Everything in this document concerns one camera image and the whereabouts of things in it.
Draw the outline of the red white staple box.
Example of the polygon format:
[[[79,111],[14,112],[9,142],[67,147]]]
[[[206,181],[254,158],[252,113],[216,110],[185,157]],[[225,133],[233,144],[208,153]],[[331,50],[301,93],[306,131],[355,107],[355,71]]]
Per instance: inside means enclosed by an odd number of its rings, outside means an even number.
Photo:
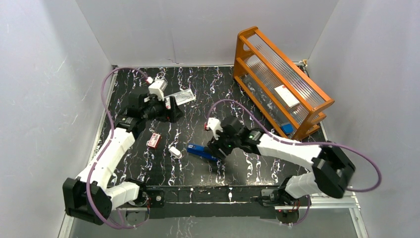
[[[158,147],[160,140],[161,140],[161,135],[158,133],[153,133],[147,142],[147,146],[150,148],[156,149]]]

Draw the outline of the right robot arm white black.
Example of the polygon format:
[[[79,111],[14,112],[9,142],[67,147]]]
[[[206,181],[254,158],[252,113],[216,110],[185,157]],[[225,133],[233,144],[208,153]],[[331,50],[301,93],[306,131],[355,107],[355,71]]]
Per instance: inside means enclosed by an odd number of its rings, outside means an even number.
[[[298,198],[314,193],[342,198],[356,170],[338,147],[309,145],[276,136],[261,128],[249,129],[233,116],[223,121],[209,118],[205,130],[212,132],[207,147],[219,159],[226,158],[233,149],[239,148],[249,154],[282,159],[307,169],[307,173],[283,182],[279,200],[285,205],[292,205]]]

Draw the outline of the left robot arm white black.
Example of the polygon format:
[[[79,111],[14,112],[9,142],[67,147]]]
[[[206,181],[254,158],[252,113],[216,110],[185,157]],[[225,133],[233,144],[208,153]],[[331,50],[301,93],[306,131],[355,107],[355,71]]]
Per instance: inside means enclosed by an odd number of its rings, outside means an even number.
[[[148,205],[151,198],[143,182],[129,179],[113,187],[108,182],[148,121],[175,123],[183,116],[175,96],[161,99],[156,94],[131,93],[128,105],[111,121],[108,138],[95,157],[76,178],[63,183],[66,214],[96,225],[110,225],[108,218],[118,207],[130,202]]]

